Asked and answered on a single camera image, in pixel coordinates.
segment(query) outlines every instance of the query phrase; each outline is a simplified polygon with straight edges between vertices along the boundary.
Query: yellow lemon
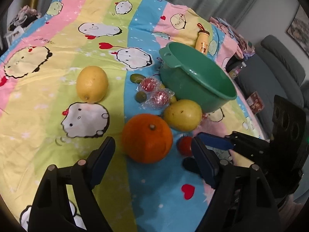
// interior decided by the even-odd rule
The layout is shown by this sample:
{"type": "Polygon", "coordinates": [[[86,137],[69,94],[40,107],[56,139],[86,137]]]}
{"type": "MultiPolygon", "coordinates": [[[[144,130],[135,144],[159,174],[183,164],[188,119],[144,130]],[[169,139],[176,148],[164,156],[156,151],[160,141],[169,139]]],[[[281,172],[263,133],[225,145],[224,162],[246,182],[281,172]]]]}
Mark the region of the yellow lemon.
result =
{"type": "Polygon", "coordinates": [[[178,100],[164,110],[163,119],[175,130],[190,132],[200,124],[202,109],[192,100],[178,100]]]}
{"type": "Polygon", "coordinates": [[[98,66],[85,67],[76,81],[77,95],[87,103],[100,101],[106,95],[108,87],[107,75],[98,66]]]}

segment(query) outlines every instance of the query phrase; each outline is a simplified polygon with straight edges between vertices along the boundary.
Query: yellow bottle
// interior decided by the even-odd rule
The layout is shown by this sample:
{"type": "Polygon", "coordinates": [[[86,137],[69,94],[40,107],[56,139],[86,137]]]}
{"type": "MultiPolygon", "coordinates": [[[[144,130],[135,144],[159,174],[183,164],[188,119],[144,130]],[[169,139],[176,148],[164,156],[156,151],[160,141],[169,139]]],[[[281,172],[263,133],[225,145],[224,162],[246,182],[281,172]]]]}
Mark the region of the yellow bottle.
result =
{"type": "Polygon", "coordinates": [[[208,53],[209,36],[210,34],[208,31],[200,30],[198,32],[198,38],[195,45],[195,49],[197,49],[199,52],[202,52],[205,55],[207,55],[208,53]]]}

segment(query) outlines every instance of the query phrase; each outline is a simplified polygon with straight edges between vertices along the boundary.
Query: green basin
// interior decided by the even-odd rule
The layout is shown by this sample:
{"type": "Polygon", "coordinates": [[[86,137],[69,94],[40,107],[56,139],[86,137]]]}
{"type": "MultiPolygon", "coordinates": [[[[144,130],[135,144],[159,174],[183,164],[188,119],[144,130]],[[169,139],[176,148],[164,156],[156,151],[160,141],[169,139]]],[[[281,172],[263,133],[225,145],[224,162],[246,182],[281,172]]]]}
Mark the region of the green basin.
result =
{"type": "Polygon", "coordinates": [[[230,78],[196,49],[170,42],[159,53],[163,59],[161,79],[178,100],[193,100],[210,113],[237,97],[230,78]]]}

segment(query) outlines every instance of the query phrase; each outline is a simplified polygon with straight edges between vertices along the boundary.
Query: orange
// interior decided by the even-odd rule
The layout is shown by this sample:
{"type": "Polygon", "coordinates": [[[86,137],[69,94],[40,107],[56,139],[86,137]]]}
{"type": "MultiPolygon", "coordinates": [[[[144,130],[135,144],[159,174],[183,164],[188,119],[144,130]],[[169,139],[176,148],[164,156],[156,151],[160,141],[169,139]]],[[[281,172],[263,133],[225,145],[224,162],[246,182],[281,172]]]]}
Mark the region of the orange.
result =
{"type": "Polygon", "coordinates": [[[155,163],[170,151],[173,135],[159,116],[139,114],[131,118],[122,131],[124,152],[139,163],[155,163]]]}

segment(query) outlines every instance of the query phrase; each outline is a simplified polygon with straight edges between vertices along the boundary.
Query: green plastic bowl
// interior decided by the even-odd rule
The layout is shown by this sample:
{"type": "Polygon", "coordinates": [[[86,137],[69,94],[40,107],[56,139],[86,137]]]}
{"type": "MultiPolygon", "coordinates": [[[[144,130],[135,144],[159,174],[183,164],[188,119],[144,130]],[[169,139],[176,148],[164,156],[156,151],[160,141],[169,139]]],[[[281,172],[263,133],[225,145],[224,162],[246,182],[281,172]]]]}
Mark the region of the green plastic bowl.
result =
{"type": "Polygon", "coordinates": [[[170,42],[159,53],[163,59],[161,79],[178,100],[193,100],[210,113],[237,97],[230,78],[196,49],[170,42]]]}

